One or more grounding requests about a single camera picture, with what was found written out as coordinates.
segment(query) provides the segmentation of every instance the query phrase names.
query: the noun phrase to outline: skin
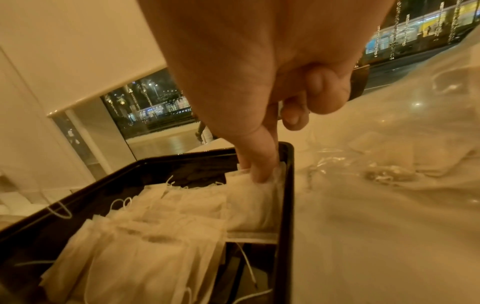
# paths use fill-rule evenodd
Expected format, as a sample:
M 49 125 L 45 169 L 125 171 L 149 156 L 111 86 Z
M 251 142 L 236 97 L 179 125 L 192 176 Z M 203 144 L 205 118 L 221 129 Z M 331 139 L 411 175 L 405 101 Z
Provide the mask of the skin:
M 240 164 L 265 181 L 278 164 L 283 124 L 328 114 L 393 0 L 138 0 L 170 73 Z

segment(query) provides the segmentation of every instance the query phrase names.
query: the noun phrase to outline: plastic packaging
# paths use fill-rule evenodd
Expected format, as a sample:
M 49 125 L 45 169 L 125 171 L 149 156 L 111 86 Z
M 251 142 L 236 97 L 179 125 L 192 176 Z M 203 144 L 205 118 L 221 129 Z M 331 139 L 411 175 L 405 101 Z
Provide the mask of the plastic packaging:
M 480 29 L 316 120 L 295 303 L 478 303 Z

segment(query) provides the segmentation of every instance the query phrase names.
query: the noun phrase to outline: finger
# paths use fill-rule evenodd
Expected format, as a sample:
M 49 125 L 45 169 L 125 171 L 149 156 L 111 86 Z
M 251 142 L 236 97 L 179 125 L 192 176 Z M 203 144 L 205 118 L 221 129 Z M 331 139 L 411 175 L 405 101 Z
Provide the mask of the finger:
M 317 114 L 329 114 L 339 110 L 350 96 L 352 72 L 341 78 L 327 67 L 315 67 L 305 76 L 307 105 Z
M 242 169 L 251 168 L 252 179 L 255 182 L 264 182 L 266 181 L 273 169 L 278 165 L 278 133 L 277 133 L 277 117 L 278 117 L 279 106 L 278 103 L 268 105 L 265 118 L 263 119 L 262 126 L 260 127 L 261 131 L 256 131 L 257 136 L 259 136 L 258 142 L 265 142 L 265 144 L 270 145 L 273 143 L 271 147 L 266 147 L 265 150 L 257 150 L 257 151 L 249 151 L 244 147 L 247 144 L 247 148 L 250 144 L 244 142 L 239 142 L 238 144 L 233 143 L 235 145 L 235 150 L 237 152 L 238 161 L 240 163 L 240 167 Z
M 301 130 L 309 123 L 309 110 L 305 92 L 283 101 L 281 118 L 283 125 L 290 131 Z

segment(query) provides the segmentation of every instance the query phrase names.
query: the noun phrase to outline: black box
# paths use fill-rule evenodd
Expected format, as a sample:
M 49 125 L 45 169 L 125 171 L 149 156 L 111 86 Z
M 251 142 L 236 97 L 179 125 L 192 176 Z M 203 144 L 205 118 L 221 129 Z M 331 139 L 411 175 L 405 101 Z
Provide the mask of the black box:
M 278 246 L 275 253 L 270 302 L 290 303 L 293 218 L 294 148 L 279 144 L 280 160 L 286 163 L 286 181 Z M 117 198 L 133 197 L 145 185 L 165 183 L 174 176 L 175 186 L 203 187 L 225 183 L 226 172 L 237 170 L 234 149 L 215 150 L 139 160 L 64 198 L 72 219 L 61 219 L 41 210 L 0 231 L 0 303 L 47 303 L 39 287 L 40 275 L 49 264 L 15 266 L 18 263 L 55 260 L 86 219 L 106 215 Z M 64 214 L 59 204 L 50 206 Z

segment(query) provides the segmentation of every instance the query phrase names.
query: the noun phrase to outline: black container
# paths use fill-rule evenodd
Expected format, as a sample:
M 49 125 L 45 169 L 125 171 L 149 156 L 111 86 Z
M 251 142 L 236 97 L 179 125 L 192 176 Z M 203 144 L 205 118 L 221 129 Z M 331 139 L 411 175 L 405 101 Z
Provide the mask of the black container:
M 276 250 L 270 302 L 290 303 L 293 211 L 294 149 L 279 144 L 280 160 L 286 163 L 286 181 L 279 242 Z M 64 198 L 72 219 L 61 219 L 48 210 L 0 231 L 0 303 L 47 303 L 38 287 L 48 264 L 15 266 L 18 263 L 55 260 L 69 238 L 94 214 L 106 215 L 117 198 L 133 197 L 145 185 L 165 183 L 173 175 L 175 186 L 203 187 L 225 183 L 226 172 L 237 169 L 234 149 L 182 154 L 139 160 L 96 183 Z M 51 206 L 64 213 L 58 204 Z

